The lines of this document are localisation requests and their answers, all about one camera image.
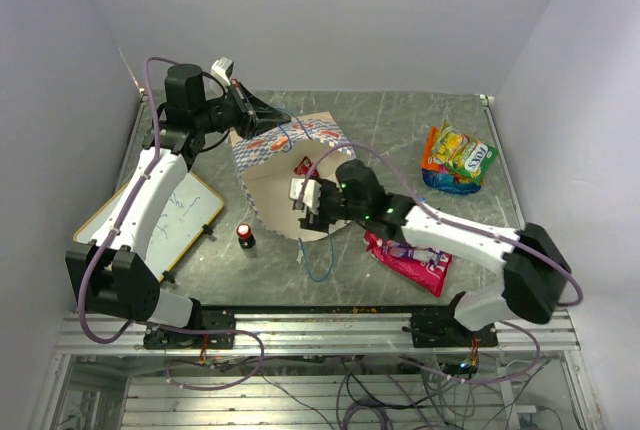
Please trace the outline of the small red snack packet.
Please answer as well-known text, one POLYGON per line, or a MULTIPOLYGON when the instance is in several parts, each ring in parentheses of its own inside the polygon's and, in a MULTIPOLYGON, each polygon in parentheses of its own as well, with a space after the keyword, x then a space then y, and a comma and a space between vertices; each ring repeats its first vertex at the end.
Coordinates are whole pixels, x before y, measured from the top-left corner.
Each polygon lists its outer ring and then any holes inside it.
POLYGON ((294 173, 299 176, 305 176, 311 170, 312 166, 313 161, 308 156, 304 156, 294 168, 294 173))

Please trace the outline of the blue checkered paper bag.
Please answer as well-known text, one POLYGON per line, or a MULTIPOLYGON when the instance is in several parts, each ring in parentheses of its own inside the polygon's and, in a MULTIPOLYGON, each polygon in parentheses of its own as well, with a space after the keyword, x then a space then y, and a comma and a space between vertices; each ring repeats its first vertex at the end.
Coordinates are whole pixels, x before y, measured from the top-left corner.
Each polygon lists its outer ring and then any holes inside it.
POLYGON ((326 154, 336 145, 348 141, 344 131, 330 113, 321 112, 293 116, 290 123, 248 140, 232 132, 230 141, 236 176, 258 221, 265 229, 298 245, 298 260, 305 264, 313 281, 326 280, 330 270, 322 276, 312 273, 306 244, 331 238, 346 224, 332 225, 329 234, 302 230, 299 219, 304 217, 304 212, 293 208, 289 187, 292 178, 305 178, 294 173, 304 156, 318 165, 314 173, 316 178, 336 181, 337 167, 355 157, 351 147, 326 154))

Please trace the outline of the purple snack packet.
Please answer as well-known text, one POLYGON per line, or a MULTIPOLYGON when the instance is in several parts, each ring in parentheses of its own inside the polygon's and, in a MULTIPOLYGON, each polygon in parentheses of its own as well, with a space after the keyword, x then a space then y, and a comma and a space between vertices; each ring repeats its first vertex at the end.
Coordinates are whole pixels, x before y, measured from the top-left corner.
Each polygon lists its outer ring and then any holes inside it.
POLYGON ((399 244, 394 241, 385 242, 382 245, 382 252, 394 258, 412 259, 421 262, 437 262, 442 253, 432 248, 416 248, 406 244, 399 244))

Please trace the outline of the pink snack bag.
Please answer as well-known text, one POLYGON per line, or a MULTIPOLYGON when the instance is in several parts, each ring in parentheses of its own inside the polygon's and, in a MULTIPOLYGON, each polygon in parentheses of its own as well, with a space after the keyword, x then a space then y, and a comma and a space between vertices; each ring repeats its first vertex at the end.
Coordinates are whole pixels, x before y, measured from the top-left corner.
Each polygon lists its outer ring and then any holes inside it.
POLYGON ((441 296, 449 267, 453 263, 451 254, 438 250, 442 255, 435 263, 399 259, 384 254, 382 245, 388 241, 375 236, 372 232, 364 234, 364 241, 367 245, 366 251, 378 262, 427 290, 433 296, 441 296))

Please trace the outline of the blue fruit candy bag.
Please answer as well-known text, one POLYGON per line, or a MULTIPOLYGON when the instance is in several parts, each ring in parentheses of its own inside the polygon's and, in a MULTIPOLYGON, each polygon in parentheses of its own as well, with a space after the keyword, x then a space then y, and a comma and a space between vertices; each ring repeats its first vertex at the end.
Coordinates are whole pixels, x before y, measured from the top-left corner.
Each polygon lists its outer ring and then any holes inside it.
POLYGON ((467 182, 446 172, 423 169, 422 178, 428 187, 453 195, 471 195, 482 189, 481 184, 467 182))

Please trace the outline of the green yellow candy bag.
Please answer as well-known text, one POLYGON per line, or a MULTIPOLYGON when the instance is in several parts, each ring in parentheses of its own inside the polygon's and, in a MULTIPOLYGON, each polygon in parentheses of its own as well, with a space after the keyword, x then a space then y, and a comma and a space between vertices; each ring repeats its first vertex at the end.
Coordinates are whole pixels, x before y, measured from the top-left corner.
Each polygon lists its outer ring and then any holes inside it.
POLYGON ((466 134, 448 121, 438 128, 437 142, 448 154, 448 172, 467 182, 482 184, 493 162, 499 156, 498 150, 472 135, 466 134))

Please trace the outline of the orange Fox's candy bag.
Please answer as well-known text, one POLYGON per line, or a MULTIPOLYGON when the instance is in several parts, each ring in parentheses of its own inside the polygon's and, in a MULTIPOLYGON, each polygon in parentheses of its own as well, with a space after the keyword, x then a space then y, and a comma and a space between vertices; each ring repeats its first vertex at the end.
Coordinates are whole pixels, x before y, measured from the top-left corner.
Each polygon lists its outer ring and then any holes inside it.
POLYGON ((446 149, 437 142, 439 133, 440 131, 437 127, 431 127, 424 146, 421 168, 425 171, 447 173, 446 162, 448 154, 446 149))

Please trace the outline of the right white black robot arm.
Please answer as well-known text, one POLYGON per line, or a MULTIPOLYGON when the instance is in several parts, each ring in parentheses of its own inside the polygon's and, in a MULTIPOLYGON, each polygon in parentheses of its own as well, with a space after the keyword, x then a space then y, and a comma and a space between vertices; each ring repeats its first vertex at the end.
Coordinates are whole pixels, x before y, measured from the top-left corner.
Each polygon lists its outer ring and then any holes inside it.
POLYGON ((305 212, 301 228, 325 232, 334 223, 353 221, 383 241, 441 250, 496 275, 496 283, 454 297, 440 323, 448 343, 463 345, 501 320, 546 324, 559 307, 571 270, 542 226, 495 227, 443 213, 386 191, 359 160, 341 164, 336 176, 292 179, 289 197, 305 212))

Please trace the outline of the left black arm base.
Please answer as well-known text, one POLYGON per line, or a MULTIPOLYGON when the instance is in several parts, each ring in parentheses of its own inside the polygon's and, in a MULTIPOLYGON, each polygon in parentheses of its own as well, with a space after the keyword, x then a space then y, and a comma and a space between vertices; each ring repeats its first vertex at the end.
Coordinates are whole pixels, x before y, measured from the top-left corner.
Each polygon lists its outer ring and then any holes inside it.
POLYGON ((234 344, 236 319, 227 310, 202 307, 188 325, 179 330, 151 327, 143 337, 146 350, 231 349, 234 344))

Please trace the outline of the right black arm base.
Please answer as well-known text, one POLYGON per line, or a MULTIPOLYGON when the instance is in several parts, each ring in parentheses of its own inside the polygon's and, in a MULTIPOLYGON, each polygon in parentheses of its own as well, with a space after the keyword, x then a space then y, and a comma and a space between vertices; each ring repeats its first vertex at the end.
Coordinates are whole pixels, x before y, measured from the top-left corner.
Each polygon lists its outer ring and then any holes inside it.
POLYGON ((498 345, 495 326, 471 331, 459 324, 449 308, 442 305, 416 307, 402 331, 411 336, 414 348, 493 348, 498 345))

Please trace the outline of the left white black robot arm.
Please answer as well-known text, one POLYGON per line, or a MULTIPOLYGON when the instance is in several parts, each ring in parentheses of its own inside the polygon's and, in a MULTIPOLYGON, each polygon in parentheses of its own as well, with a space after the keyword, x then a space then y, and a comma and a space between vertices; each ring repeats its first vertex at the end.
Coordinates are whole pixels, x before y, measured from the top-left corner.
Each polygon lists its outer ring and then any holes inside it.
POLYGON ((289 122, 288 115, 256 98, 235 78, 234 63, 221 57, 210 71, 170 61, 165 102, 151 101, 152 127, 137 169, 114 210, 86 243, 74 244, 65 263, 81 326, 97 313, 126 323, 168 326, 182 347, 203 337, 197 303, 162 289, 145 262, 152 233, 177 186, 203 152, 211 133, 257 137, 289 122))

